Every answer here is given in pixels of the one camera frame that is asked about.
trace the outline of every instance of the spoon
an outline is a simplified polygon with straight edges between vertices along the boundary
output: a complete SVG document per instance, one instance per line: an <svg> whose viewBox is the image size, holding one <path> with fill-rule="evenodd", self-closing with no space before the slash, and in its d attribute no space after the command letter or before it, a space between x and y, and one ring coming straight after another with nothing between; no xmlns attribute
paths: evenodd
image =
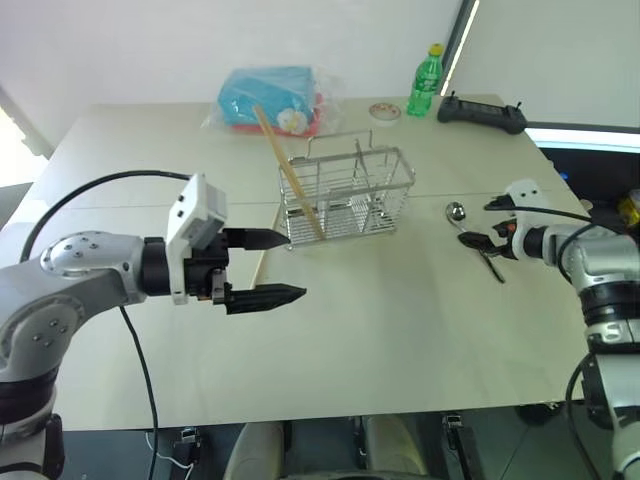
<svg viewBox="0 0 640 480"><path fill-rule="evenodd" d="M460 232L465 233L467 231L464 225L464 220L465 218L467 218L467 213L464 210L464 206L460 202L449 203L445 208L445 215L449 223L456 227ZM488 255L484 252L481 252L480 250L477 250L477 252L482 257L484 263L487 264L487 267L489 267L491 273L493 273L493 276L496 277L496 280L498 280L500 283L505 283L504 277L498 271L498 268L493 264Z"/></svg>

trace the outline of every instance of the plastic bottle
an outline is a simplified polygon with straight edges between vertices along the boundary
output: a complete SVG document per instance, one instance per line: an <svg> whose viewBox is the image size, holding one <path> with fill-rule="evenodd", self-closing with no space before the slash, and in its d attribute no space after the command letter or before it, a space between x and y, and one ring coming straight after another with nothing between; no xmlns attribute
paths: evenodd
<svg viewBox="0 0 640 480"><path fill-rule="evenodd" d="M429 49L427 59L418 66L407 105L409 115L424 117L431 107L431 97L436 93L440 77L442 77L440 56L443 50L444 47L441 44L434 43Z"/></svg>

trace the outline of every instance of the tabletop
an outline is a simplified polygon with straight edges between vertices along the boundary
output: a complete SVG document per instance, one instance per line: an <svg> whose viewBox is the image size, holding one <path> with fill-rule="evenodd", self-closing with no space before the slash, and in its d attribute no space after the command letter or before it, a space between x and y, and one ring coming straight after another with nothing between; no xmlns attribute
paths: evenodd
<svg viewBox="0 0 640 480"><path fill-rule="evenodd" d="M345 128L370 128L366 107L373 101L345 102ZM199 119L205 114L204 105L91 109L0 233L0 266L17 260L33 222L62 194L125 168L205 171L229 193L230 226L273 226L276 167L265 139L203 132ZM151 123L136 124L144 118ZM258 283L308 288L297 302L271 312L226 316L208 302L176 307L169 298L129 309L161 426L562 397L585 349L572 287L541 262L507 259L496 259L507 279L498 284L477 254L457 242L444 207L462 202L469 226L486 231L504 216L481 206L514 180L534 178L554 207L583 212L576 198L525 135L441 125L432 114L376 128L375 135L399 146L416 168L418 180L397 232L278 248L263 261L259 252L233 251L228 276L235 288L248 288L256 274ZM305 149L300 140L288 146L298 154ZM238 167L242 161L245 168ZM181 186L158 179L100 187L61 210L34 251L84 229L162 235ZM76 334L60 370L56 411L67 430L151 425L142 373L117 311L99 315Z"/></svg>
<svg viewBox="0 0 640 480"><path fill-rule="evenodd" d="M470 96L501 103L495 95ZM398 146L416 170L411 195L502 191L523 173L543 189L567 189L527 135L507 135L464 122L439 123L440 98L426 118L403 115L398 124L376 127L373 103L404 105L404 98L342 102L341 131L373 128L374 143ZM113 172L141 168L202 172L227 193L230 203L279 202L271 147L261 135L238 135L225 127L202 128L206 104L96 105L82 115L56 149L45 175L27 200L53 203L73 188ZM306 152L306 140L283 138L291 155ZM128 179L87 192L75 207L167 205L178 184Z"/></svg>

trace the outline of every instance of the plastic bag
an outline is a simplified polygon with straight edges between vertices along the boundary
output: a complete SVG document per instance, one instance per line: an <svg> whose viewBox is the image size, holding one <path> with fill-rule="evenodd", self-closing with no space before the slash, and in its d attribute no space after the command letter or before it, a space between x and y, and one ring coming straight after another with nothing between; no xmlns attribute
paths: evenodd
<svg viewBox="0 0 640 480"><path fill-rule="evenodd" d="M330 83L328 76L306 66L234 70L203 126L222 123L238 132L261 132L253 113L259 104L279 135L308 137L320 130L335 132L342 115L328 88Z"/></svg>

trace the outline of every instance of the floor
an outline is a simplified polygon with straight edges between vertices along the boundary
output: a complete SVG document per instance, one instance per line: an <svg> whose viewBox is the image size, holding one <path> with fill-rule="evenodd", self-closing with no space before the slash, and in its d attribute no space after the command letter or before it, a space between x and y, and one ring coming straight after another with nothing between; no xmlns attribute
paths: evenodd
<svg viewBox="0 0 640 480"><path fill-rule="evenodd" d="M433 440L418 416L405 417L420 436ZM527 426L511 407L463 412L465 425L473 428L487 480L571 480L587 478L587 472L571 443L564 418L554 417L544 426ZM603 478L611 477L611 434L592 425L582 407L576 408L576 424ZM287 453L286 473L355 468L355 451L348 419L303 420L292 423L293 442ZM241 425L202 429L206 450L190 480L222 478ZM164 431L161 452L170 451L176 431ZM141 432L69 432L65 434L67 463L63 480L143 479L149 450ZM455 452L444 449L448 475L462 480ZM157 480L168 480L170 465L158 460Z"/></svg>

